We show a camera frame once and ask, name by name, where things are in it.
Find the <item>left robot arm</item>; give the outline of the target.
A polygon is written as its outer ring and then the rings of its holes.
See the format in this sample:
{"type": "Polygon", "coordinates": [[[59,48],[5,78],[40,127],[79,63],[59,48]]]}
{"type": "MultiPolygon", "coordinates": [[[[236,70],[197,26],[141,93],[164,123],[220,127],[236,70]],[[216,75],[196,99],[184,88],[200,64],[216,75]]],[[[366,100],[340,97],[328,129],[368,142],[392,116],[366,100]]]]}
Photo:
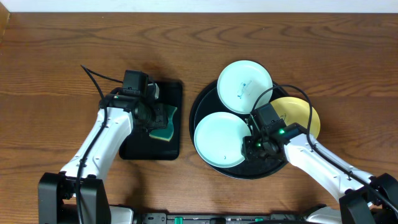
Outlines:
{"type": "Polygon", "coordinates": [[[172,126],[174,109],[139,96],[108,94],[74,157],[39,181],[40,223],[133,223],[134,211],[110,205],[104,181],[123,142],[134,131],[172,126]]]}

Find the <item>green scouring sponge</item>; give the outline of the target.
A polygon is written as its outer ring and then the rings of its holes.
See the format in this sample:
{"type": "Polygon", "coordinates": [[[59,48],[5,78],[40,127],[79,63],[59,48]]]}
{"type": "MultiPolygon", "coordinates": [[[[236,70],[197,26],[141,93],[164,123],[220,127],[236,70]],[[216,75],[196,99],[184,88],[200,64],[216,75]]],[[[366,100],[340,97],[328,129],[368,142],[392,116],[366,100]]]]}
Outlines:
{"type": "Polygon", "coordinates": [[[167,127],[164,129],[155,129],[149,133],[149,137],[160,141],[169,142],[174,135],[174,114],[177,111],[177,107],[166,105],[165,110],[167,112],[167,127]]]}

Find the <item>light blue plate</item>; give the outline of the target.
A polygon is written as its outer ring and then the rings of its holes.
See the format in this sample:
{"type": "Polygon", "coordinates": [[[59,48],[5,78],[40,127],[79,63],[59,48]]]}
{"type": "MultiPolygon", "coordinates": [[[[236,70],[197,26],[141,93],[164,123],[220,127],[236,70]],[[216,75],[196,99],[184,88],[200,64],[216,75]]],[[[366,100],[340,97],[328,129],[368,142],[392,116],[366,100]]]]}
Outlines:
{"type": "Polygon", "coordinates": [[[269,72],[250,60],[229,64],[220,73],[217,93],[227,109],[238,114],[249,114],[271,100],[273,87],[269,72]]]}
{"type": "Polygon", "coordinates": [[[238,116],[216,112],[205,116],[194,132],[197,153],[208,164],[230,168],[245,160],[243,138],[250,136],[247,124],[238,116]]]}

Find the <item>yellow plate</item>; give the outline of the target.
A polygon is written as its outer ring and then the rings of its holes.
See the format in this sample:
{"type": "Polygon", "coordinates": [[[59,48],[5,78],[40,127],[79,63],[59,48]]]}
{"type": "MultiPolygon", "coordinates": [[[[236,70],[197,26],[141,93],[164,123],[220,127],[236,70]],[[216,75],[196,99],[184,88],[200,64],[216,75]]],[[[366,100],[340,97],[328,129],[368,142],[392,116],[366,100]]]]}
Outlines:
{"type": "MultiPolygon", "coordinates": [[[[287,126],[298,123],[304,128],[307,127],[310,110],[309,104],[306,101],[300,98],[286,96],[273,100],[271,105],[274,107],[279,117],[285,121],[287,126]]],[[[310,134],[312,134],[315,139],[320,133],[320,125],[320,117],[315,108],[312,108],[310,134]]]]}

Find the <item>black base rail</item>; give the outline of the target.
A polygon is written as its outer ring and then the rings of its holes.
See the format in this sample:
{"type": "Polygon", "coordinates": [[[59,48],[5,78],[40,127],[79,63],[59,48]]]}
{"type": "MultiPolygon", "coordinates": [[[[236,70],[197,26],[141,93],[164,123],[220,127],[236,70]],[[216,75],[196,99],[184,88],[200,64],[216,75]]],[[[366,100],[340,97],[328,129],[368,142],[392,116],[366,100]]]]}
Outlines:
{"type": "Polygon", "coordinates": [[[244,223],[329,223],[342,224],[340,212],[330,207],[315,207],[303,214],[267,215],[137,213],[131,208],[112,206],[111,224],[244,224],[244,223]]]}

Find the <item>black round tray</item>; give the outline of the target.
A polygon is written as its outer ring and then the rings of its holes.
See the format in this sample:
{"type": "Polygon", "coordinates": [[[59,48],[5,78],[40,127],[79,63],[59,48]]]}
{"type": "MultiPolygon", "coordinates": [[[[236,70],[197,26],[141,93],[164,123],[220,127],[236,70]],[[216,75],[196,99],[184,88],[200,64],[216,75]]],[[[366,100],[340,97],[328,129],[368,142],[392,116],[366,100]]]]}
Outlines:
{"type": "MultiPolygon", "coordinates": [[[[231,112],[222,104],[217,93],[217,80],[207,85],[195,99],[189,117],[189,131],[192,144],[194,132],[199,122],[207,115],[215,112],[231,112]]],[[[287,162],[282,159],[267,157],[265,159],[253,159],[243,161],[237,166],[230,168],[215,167],[207,163],[217,172],[235,179],[261,179],[281,170],[287,162]]]]}

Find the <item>black rectangular tray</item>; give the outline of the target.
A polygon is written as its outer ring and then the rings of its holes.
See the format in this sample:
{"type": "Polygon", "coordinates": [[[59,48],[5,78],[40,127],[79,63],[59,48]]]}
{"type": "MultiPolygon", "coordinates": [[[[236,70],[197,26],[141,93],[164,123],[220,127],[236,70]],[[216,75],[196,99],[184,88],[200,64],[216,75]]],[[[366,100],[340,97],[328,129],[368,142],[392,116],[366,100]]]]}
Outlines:
{"type": "Polygon", "coordinates": [[[151,131],[134,128],[119,149],[119,156],[125,160],[174,160],[180,152],[180,128],[182,115],[183,86],[180,81],[157,81],[160,96],[155,103],[177,107],[174,114],[174,135],[172,139],[160,141],[149,137],[151,131]]]}

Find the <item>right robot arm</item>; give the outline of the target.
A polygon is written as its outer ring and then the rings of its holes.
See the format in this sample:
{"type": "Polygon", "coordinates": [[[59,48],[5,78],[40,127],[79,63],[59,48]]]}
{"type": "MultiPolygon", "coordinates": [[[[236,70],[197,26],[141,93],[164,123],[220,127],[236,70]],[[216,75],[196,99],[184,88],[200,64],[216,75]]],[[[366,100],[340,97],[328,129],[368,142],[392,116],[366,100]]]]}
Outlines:
{"type": "Polygon", "coordinates": [[[243,154],[290,163],[307,173],[339,203],[339,209],[319,207],[298,223],[397,223],[397,180],[360,170],[321,145],[301,125],[283,122],[259,127],[249,123],[243,154]]]}

